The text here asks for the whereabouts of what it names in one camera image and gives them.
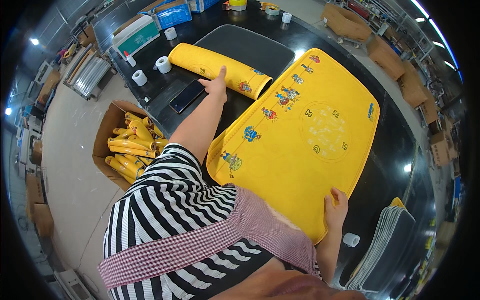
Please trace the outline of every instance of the clear tape roll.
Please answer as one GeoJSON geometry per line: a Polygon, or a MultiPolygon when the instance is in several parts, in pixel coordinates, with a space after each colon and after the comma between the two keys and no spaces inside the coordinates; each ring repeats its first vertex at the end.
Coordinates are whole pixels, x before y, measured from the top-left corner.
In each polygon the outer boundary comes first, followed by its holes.
{"type": "Polygon", "coordinates": [[[265,12],[271,16],[278,16],[280,14],[278,7],[271,5],[265,7],[265,12]]]}
{"type": "Polygon", "coordinates": [[[291,13],[284,12],[283,15],[282,15],[282,22],[286,23],[286,24],[289,24],[291,20],[292,20],[291,13]]]}
{"type": "Polygon", "coordinates": [[[132,79],[133,79],[133,81],[135,81],[135,83],[138,86],[145,85],[145,83],[147,83],[147,80],[148,80],[147,76],[145,76],[145,74],[142,70],[138,70],[137,72],[133,73],[132,79]]]}
{"type": "Polygon", "coordinates": [[[165,30],[165,37],[166,37],[167,40],[169,40],[169,41],[177,38],[177,31],[175,30],[175,28],[170,27],[169,29],[166,29],[166,30],[165,30]]]}
{"type": "Polygon", "coordinates": [[[349,232],[343,236],[343,242],[349,247],[356,247],[360,243],[360,237],[349,232]]]}
{"type": "Polygon", "coordinates": [[[157,59],[155,65],[162,74],[166,74],[172,69],[172,65],[166,56],[162,56],[161,58],[157,59]]]}

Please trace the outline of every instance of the smartphone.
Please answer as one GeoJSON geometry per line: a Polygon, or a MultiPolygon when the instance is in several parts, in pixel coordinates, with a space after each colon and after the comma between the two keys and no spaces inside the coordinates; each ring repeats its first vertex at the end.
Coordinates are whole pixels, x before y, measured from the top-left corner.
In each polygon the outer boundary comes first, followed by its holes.
{"type": "Polygon", "coordinates": [[[173,98],[169,105],[176,113],[181,114],[204,90],[205,87],[198,80],[194,80],[173,98]]]}

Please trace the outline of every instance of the striped shirt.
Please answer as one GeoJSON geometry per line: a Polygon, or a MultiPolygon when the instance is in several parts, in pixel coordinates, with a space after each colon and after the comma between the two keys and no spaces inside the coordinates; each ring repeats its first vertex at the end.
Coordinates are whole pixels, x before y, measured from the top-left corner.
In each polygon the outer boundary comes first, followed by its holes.
{"type": "MultiPolygon", "coordinates": [[[[168,144],[114,204],[104,236],[104,258],[225,220],[235,197],[235,187],[207,186],[195,156],[179,144],[168,144]]],[[[257,243],[241,239],[181,270],[109,293],[115,300],[208,299],[240,283],[273,257],[257,243]]]]}

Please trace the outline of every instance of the black mat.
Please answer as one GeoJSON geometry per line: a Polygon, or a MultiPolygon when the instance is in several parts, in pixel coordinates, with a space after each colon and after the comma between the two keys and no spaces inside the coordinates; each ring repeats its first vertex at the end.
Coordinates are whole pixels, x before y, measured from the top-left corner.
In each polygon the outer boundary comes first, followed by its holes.
{"type": "Polygon", "coordinates": [[[295,53],[282,44],[234,25],[216,28],[195,45],[244,63],[274,81],[295,58],[295,53]]]}

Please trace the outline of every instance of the red checkered fabric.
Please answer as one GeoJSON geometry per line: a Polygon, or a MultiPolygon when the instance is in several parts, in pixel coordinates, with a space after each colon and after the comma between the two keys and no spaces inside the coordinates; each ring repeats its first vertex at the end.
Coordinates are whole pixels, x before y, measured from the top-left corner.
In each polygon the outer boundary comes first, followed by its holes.
{"type": "Polygon", "coordinates": [[[241,238],[258,243],[279,259],[320,277],[316,250],[301,230],[278,220],[253,192],[236,187],[233,212],[201,229],[147,242],[105,259],[98,267],[107,289],[161,276],[208,258],[241,238]]]}

